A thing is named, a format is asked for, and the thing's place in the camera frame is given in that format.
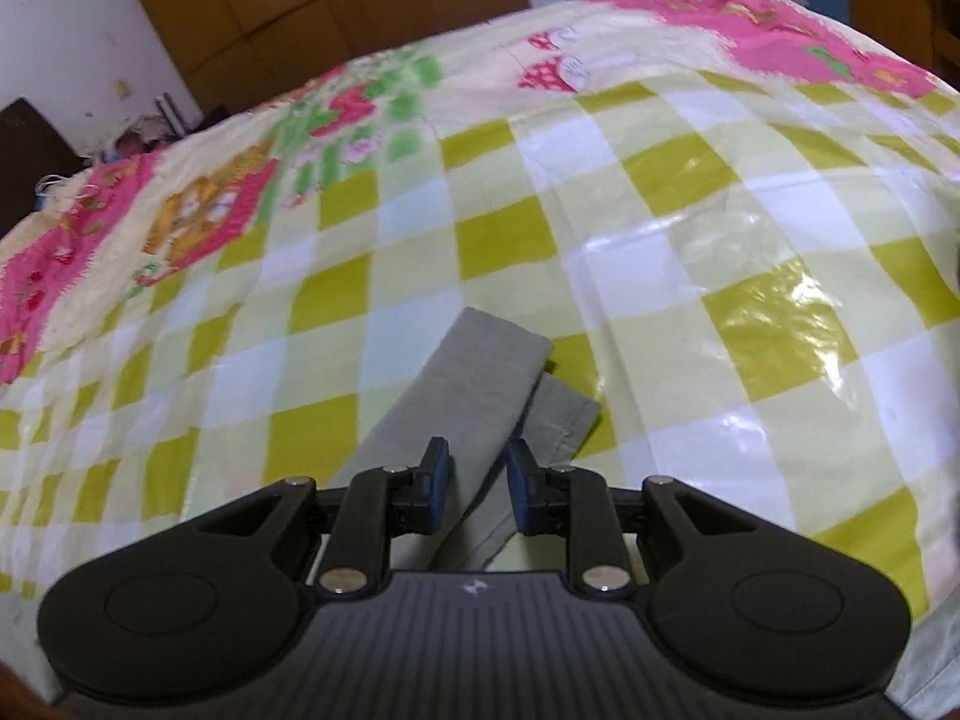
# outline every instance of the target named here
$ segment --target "ribbed gray panel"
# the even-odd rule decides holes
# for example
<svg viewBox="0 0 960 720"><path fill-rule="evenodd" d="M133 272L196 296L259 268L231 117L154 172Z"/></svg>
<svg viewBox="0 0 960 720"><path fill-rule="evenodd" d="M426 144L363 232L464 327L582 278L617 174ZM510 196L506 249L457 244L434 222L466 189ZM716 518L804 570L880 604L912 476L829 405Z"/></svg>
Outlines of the ribbed gray panel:
<svg viewBox="0 0 960 720"><path fill-rule="evenodd" d="M474 580L487 588L467 591ZM111 707L78 720L898 720L881 699L797 712L703 688L661 656L627 608L582 600L556 574L397 574L331 604L271 671L188 707Z"/></svg>

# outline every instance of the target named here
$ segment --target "wall outlet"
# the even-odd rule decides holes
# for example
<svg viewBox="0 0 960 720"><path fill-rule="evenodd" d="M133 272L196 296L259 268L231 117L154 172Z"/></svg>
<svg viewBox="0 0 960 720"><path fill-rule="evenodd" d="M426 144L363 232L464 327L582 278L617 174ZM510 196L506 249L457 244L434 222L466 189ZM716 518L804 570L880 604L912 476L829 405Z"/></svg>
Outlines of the wall outlet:
<svg viewBox="0 0 960 720"><path fill-rule="evenodd" d="M130 88L130 81L120 79L113 83L113 93L117 95L117 100L128 100L133 91Z"/></svg>

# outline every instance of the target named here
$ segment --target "green gingham pattern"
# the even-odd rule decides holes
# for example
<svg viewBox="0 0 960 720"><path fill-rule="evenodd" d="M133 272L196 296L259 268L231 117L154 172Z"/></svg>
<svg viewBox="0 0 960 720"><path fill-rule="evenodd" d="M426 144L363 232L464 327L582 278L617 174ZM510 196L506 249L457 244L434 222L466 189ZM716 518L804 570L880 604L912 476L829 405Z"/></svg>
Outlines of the green gingham pattern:
<svg viewBox="0 0 960 720"><path fill-rule="evenodd" d="M120 302L0 401L0 589L265 483L323 485L464 306L553 338L581 452L956 585L955 98L630 82L333 183Z"/></svg>

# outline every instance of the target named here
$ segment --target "bedspread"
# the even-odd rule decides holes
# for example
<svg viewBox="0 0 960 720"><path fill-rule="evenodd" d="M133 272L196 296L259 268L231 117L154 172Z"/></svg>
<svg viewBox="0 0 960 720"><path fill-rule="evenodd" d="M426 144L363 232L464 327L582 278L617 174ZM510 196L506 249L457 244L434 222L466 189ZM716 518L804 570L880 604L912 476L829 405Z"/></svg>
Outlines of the bedspread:
<svg viewBox="0 0 960 720"><path fill-rule="evenodd" d="M35 599L79 562L323 485L464 306L552 338L612 484L682 478L918 617L960 584L960 98L623 1L356 60L158 159L0 391L0 656L40 682Z"/></svg>

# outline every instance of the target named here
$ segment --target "white logo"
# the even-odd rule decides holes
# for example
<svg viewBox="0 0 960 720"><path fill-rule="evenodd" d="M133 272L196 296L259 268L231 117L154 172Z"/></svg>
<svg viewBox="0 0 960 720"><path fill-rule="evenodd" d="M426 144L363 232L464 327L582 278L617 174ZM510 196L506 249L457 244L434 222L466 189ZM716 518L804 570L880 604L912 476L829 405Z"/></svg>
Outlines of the white logo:
<svg viewBox="0 0 960 720"><path fill-rule="evenodd" d="M480 593L486 592L490 589L490 585L482 579L475 579L473 581L469 581L467 584L461 584L460 586L464 589L464 592L468 592L474 598L480 595Z"/></svg>

